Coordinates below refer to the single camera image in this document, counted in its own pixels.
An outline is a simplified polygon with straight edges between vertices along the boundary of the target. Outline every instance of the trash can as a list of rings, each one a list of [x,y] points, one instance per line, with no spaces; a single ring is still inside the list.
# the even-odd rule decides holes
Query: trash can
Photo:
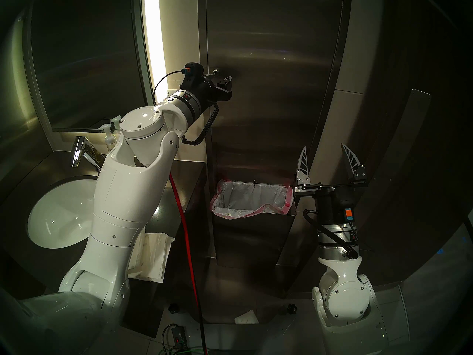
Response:
[[[276,266],[296,215],[292,187],[221,180],[210,209],[219,266]]]

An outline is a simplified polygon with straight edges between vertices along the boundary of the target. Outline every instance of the paper on floor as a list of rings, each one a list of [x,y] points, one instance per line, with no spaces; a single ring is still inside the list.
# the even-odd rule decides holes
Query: paper on floor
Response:
[[[235,318],[235,324],[259,324],[253,309]]]
[[[136,239],[130,265],[128,266],[128,277],[162,283],[167,257],[171,250],[171,243],[174,240],[174,238],[164,233],[145,234],[143,229]]]

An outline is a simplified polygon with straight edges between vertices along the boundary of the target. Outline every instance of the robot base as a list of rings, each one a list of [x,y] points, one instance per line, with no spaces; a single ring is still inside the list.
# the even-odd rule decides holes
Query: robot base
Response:
[[[322,327],[327,355],[377,354],[388,346],[383,317],[373,287],[365,275],[358,275],[358,277],[364,287],[369,289],[369,305],[361,319],[352,323],[335,319],[329,311],[325,310],[319,288],[312,289],[312,301]]]

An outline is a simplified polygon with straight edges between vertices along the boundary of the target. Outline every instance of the trash bag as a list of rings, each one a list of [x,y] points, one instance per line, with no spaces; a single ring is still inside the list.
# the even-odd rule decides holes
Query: trash bag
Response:
[[[221,180],[210,202],[210,210],[224,219],[239,219],[262,212],[286,215],[292,202],[292,188],[288,186]]]

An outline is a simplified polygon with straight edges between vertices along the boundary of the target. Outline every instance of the countertop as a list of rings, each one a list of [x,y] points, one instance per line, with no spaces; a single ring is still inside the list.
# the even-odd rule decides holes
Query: countertop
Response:
[[[205,163],[175,160],[171,167],[179,198],[186,211],[190,197]],[[61,181],[80,176],[97,177],[97,172],[85,160],[78,168],[70,166],[70,153],[55,151],[33,169],[11,192],[0,206],[3,248],[35,279],[52,291],[57,291],[67,271],[80,259],[87,239],[59,249],[42,248],[34,244],[27,234],[29,213],[35,203]],[[168,182],[161,202],[146,232],[164,232],[175,237],[181,218],[174,194]]]

